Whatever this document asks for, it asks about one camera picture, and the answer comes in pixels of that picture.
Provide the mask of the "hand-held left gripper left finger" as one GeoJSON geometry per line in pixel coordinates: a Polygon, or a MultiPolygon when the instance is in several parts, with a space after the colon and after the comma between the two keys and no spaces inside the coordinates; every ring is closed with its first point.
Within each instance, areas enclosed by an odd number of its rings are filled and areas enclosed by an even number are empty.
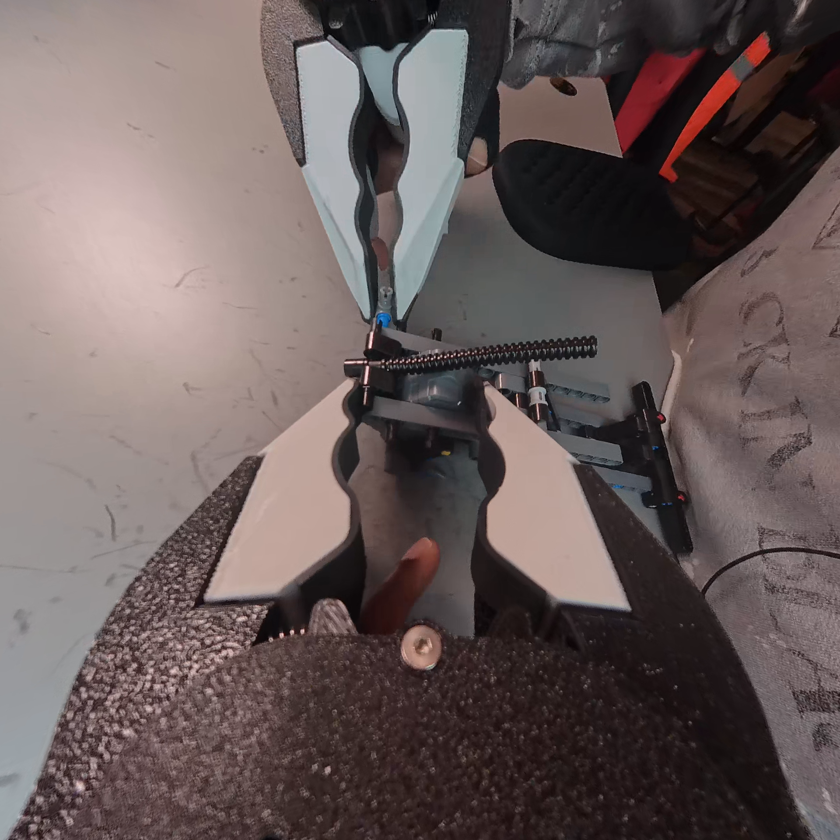
{"type": "Polygon", "coordinates": [[[349,480],[358,425],[345,381],[261,452],[204,602],[268,603],[311,581],[361,535],[349,480]]]}

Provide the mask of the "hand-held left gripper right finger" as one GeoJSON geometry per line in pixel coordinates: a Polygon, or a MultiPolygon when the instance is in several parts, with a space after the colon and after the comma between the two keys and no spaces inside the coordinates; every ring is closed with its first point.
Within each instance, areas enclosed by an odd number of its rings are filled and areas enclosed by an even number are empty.
{"type": "Polygon", "coordinates": [[[578,477],[579,462],[490,384],[478,412],[486,495],[473,544],[477,595],[495,611],[632,607],[578,477]]]}

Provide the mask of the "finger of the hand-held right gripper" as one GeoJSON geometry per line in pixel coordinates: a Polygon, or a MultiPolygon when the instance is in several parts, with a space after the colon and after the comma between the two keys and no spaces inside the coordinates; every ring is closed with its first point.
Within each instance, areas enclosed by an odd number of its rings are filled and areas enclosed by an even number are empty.
{"type": "Polygon", "coordinates": [[[395,63],[393,93],[404,142],[395,182],[400,226],[392,248],[398,321],[407,318],[424,285],[465,178],[459,133],[468,45],[463,28],[431,28],[395,63]]]}
{"type": "Polygon", "coordinates": [[[377,110],[357,55],[332,37],[296,48],[303,178],[343,278],[370,322],[379,300],[369,150],[377,110]]]}

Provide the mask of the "grey toy brick chassis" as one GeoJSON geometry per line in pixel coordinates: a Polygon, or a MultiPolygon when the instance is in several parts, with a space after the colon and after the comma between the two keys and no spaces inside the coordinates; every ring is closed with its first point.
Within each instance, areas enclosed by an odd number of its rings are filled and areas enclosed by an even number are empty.
{"type": "Polygon", "coordinates": [[[597,338],[544,339],[459,348],[393,329],[371,331],[362,356],[346,360],[345,375],[360,387],[361,412],[380,429],[399,466],[417,469],[448,455],[456,441],[477,458],[478,400],[494,386],[551,438],[606,484],[655,511],[658,532],[674,555],[694,549],[686,509],[666,442],[666,415],[650,384],[631,388],[631,410],[609,421],[577,403],[607,403],[604,385],[545,376],[549,362],[589,360],[597,338]]]}

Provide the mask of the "person's right forearm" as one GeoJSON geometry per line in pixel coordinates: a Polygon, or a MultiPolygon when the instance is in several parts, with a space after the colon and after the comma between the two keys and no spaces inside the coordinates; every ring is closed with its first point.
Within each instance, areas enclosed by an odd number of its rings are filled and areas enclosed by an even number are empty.
{"type": "Polygon", "coordinates": [[[535,77],[609,77],[653,53],[725,56],[761,34],[798,49],[838,28],[838,1],[514,2],[500,78],[520,89],[535,77]]]}

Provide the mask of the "grey desk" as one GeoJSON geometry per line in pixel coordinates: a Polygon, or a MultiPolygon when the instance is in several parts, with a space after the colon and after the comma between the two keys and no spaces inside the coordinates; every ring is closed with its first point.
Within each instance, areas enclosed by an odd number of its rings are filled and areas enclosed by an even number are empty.
{"type": "MultiPolygon", "coordinates": [[[[248,455],[343,383],[366,332],[264,77],[259,2],[2,2],[2,838],[95,634],[248,455]]],[[[648,273],[569,265],[464,185],[409,329],[464,345],[594,334],[546,365],[661,401],[648,273]]],[[[428,536],[414,616],[472,629],[483,487],[462,454],[384,472],[359,433],[365,600],[428,536]]]]}

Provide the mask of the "person's right hand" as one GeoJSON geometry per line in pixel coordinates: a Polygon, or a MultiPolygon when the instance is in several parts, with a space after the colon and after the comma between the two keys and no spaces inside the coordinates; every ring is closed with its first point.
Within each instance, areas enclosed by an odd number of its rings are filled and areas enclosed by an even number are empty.
{"type": "MultiPolygon", "coordinates": [[[[403,166],[403,146],[393,135],[389,123],[379,123],[374,129],[369,151],[374,164],[371,172],[376,194],[381,195],[392,191],[403,166]]],[[[391,262],[388,245],[379,236],[372,236],[371,246],[378,269],[388,270],[391,262]]]]}

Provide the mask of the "person's left hand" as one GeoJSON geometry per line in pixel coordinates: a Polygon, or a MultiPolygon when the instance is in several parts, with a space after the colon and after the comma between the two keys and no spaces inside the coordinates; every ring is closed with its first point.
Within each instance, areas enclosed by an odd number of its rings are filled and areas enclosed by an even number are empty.
{"type": "Polygon", "coordinates": [[[439,564],[437,542],[428,537],[417,540],[364,604],[360,633],[388,635],[404,627],[414,605],[432,584],[439,564]]]}

